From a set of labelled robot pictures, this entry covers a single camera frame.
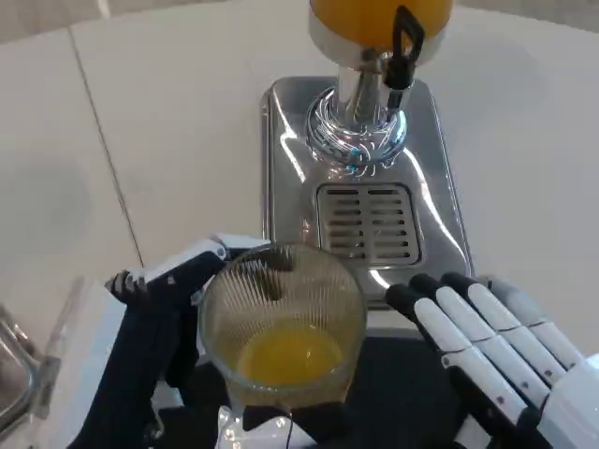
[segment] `juice dispenser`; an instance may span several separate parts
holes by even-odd
[[[336,79],[278,80],[262,103],[264,234],[340,256],[371,307],[418,272],[472,272],[431,91],[451,0],[312,0]]]

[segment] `stainless steel base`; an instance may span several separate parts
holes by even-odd
[[[403,150],[367,167],[344,166],[308,145],[308,110],[333,78],[277,81],[262,103],[264,236],[343,257],[372,307],[396,282],[427,272],[471,275],[460,209],[427,85],[406,108]]]

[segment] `metal tray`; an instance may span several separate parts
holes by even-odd
[[[0,441],[26,416],[37,383],[38,352],[0,306]]]

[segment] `cable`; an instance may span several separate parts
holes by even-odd
[[[289,449],[289,444],[291,444],[291,432],[293,432],[293,413],[289,412],[289,433],[287,434],[287,443],[285,445],[285,449]]]

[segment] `white table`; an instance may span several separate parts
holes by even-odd
[[[335,71],[307,7],[237,0],[75,27],[147,264],[217,230],[260,235],[260,97],[280,77]],[[599,35],[458,7],[418,72],[441,110],[477,271],[524,287],[587,352],[598,46]]]
[[[0,302],[43,349],[76,276],[139,261],[67,31],[0,66]]]

